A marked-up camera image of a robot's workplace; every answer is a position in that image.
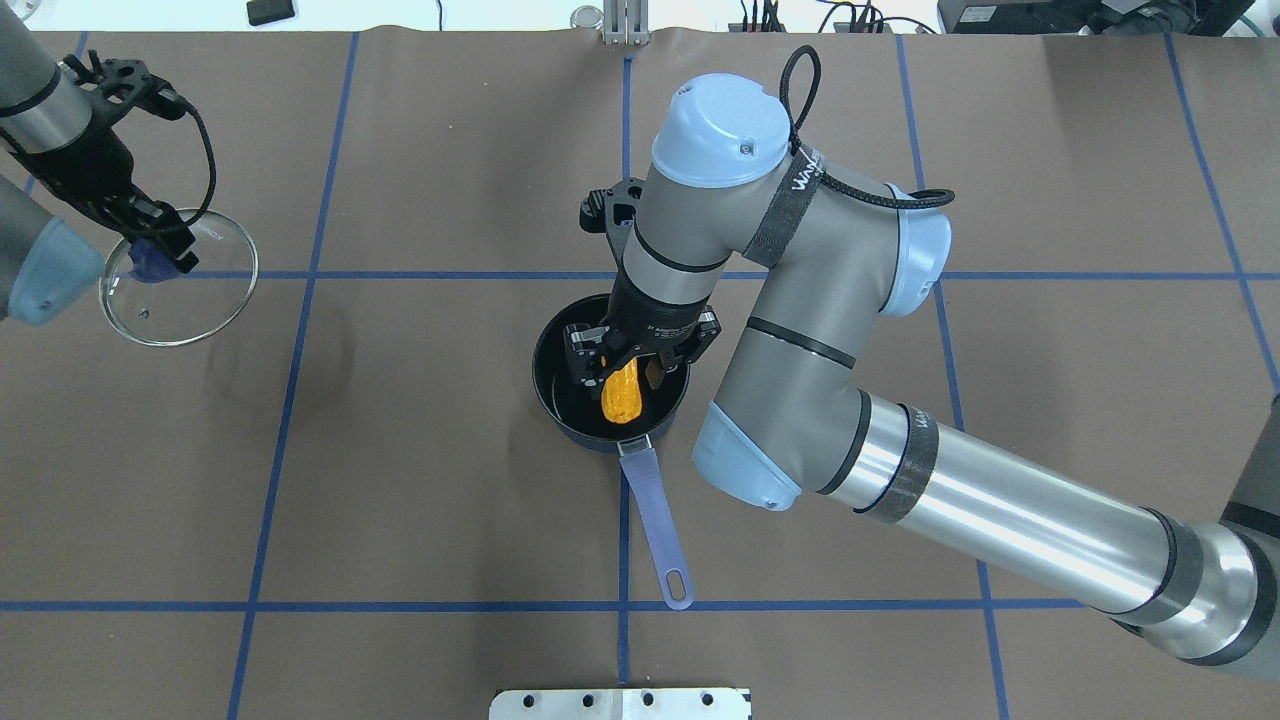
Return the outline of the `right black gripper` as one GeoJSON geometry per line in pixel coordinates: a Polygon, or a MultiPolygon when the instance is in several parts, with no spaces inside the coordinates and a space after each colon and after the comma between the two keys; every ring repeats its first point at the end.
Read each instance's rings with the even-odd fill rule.
{"type": "Polygon", "coordinates": [[[571,304],[566,322],[566,366],[571,383],[603,391],[609,374],[636,357],[649,357],[646,386],[699,360],[722,325],[707,304],[671,305],[637,290],[614,290],[571,304]]]}

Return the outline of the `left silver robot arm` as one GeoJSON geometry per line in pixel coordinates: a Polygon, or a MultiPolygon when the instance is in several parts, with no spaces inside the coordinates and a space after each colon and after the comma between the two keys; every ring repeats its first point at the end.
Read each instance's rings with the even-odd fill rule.
{"type": "MultiPolygon", "coordinates": [[[[56,60],[10,8],[1,14],[3,151],[55,199],[118,233],[145,282],[198,264],[192,224],[133,178],[134,156],[115,132],[129,111],[198,119],[172,83],[136,59],[90,51],[56,60]]],[[[3,316],[44,325],[76,304],[105,266],[102,254],[19,184],[3,182],[3,316]]]]}

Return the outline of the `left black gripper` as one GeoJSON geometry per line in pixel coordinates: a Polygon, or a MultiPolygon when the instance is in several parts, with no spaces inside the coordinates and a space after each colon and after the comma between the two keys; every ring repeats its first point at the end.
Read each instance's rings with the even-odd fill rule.
{"type": "Polygon", "coordinates": [[[131,151],[102,120],[69,143],[40,154],[46,187],[88,219],[122,233],[129,275],[186,275],[198,265],[195,234],[182,213],[133,182],[131,151]]]}

